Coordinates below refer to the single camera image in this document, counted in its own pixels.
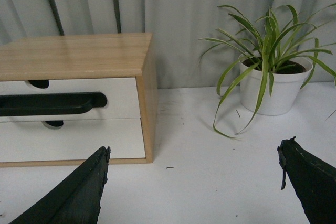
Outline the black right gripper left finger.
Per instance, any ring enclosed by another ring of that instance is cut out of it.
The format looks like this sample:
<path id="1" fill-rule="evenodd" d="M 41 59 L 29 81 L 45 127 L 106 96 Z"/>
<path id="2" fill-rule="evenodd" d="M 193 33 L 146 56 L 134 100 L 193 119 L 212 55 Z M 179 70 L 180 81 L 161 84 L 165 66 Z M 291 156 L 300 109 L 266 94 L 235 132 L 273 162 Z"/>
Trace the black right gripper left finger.
<path id="1" fill-rule="evenodd" d="M 110 153 L 100 147 L 12 223 L 97 223 Z"/>

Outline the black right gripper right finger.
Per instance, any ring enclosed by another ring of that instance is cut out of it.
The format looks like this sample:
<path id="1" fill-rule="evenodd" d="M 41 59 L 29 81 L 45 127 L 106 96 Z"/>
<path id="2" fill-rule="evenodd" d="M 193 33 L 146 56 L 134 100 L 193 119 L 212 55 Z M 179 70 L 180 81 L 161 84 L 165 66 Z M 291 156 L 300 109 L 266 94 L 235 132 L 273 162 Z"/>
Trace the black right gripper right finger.
<path id="1" fill-rule="evenodd" d="M 295 137 L 277 147 L 282 168 L 295 190 L 310 223 L 335 223 L 335 167 L 304 150 Z"/>

